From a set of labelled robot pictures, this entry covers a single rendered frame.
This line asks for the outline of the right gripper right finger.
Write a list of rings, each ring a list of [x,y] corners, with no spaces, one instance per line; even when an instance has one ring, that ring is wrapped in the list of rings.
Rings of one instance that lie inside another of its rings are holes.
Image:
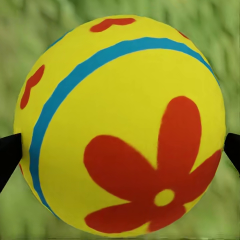
[[[223,148],[234,166],[240,172],[240,135],[228,133]]]

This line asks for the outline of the easter egg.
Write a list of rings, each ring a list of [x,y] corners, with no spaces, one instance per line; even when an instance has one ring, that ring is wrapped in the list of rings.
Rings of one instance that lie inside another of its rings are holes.
[[[207,59],[177,29],[138,15],[100,17],[57,39],[27,75],[13,121],[39,202],[113,238],[161,230],[193,208],[225,132]]]

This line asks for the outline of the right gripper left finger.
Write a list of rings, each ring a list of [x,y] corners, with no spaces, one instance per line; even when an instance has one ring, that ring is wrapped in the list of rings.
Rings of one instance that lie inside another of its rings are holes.
[[[0,138],[0,193],[21,160],[21,133]]]

